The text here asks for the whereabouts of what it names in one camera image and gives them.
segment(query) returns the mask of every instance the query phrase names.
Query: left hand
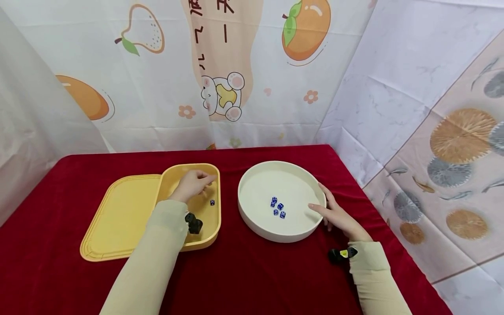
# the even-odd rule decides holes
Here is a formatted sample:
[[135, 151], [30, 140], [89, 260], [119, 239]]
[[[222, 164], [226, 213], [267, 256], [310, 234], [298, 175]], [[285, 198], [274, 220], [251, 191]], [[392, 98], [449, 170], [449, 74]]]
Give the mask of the left hand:
[[216, 175], [209, 175], [198, 169], [190, 170], [182, 177], [168, 199], [187, 203], [191, 197], [201, 193], [208, 184], [216, 179]]

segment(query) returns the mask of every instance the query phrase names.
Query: right hand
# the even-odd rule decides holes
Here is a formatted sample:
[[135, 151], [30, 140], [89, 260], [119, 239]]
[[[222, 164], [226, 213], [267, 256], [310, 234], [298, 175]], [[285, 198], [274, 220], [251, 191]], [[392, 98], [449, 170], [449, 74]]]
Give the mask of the right hand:
[[350, 242], [372, 242], [373, 239], [362, 225], [338, 205], [331, 191], [321, 183], [319, 186], [326, 194], [329, 209], [314, 204], [308, 204], [308, 207], [324, 217], [324, 225], [327, 226], [327, 230], [331, 231], [332, 227], [336, 226], [343, 231]]

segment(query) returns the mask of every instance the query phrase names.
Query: table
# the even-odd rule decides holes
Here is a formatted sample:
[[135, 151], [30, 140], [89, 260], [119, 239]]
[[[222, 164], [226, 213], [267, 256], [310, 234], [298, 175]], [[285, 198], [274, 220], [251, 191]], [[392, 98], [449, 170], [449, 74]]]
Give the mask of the table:
[[117, 179], [176, 164], [221, 172], [222, 226], [209, 248], [181, 253], [161, 314], [360, 314], [348, 264], [332, 266], [343, 234], [323, 226], [291, 244], [267, 241], [242, 221], [237, 187], [251, 166], [280, 160], [311, 172], [382, 242], [413, 314], [451, 314], [330, 146], [74, 155], [60, 160], [0, 228], [3, 314], [98, 314], [126, 259], [91, 263], [79, 246]]

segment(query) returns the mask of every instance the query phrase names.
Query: yellow plastic box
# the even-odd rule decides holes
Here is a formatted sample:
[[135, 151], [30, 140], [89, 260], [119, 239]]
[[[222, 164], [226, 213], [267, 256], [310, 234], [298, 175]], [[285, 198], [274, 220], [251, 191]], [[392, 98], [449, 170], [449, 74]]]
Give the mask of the yellow plastic box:
[[[182, 164], [170, 167], [162, 175], [128, 176], [114, 182], [82, 240], [81, 256], [91, 262], [129, 257], [145, 231], [154, 206], [167, 199], [191, 169], [217, 175], [217, 179], [187, 203], [189, 211], [203, 221], [203, 227], [199, 234], [187, 235], [181, 251], [210, 246], [221, 225], [219, 170], [206, 163]], [[211, 199], [215, 200], [214, 206], [210, 206]]]

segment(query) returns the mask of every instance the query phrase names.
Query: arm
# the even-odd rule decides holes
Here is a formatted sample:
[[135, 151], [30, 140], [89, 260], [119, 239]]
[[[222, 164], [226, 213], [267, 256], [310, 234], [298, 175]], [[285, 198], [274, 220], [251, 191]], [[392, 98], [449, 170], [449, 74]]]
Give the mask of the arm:
[[144, 235], [117, 276], [100, 315], [156, 315], [187, 236], [187, 201], [217, 176], [187, 172], [169, 200], [158, 202]]
[[357, 250], [357, 254], [350, 258], [350, 273], [364, 315], [411, 315], [390, 273], [382, 245], [374, 242], [366, 230], [338, 205], [329, 189], [321, 183], [319, 186], [326, 194], [329, 209], [314, 204], [308, 206], [324, 217], [329, 231], [333, 226], [341, 229], [350, 239], [348, 245]]
[[364, 315], [411, 315], [397, 287], [390, 265], [379, 242], [350, 242], [357, 250], [350, 258], [350, 273], [357, 286]]

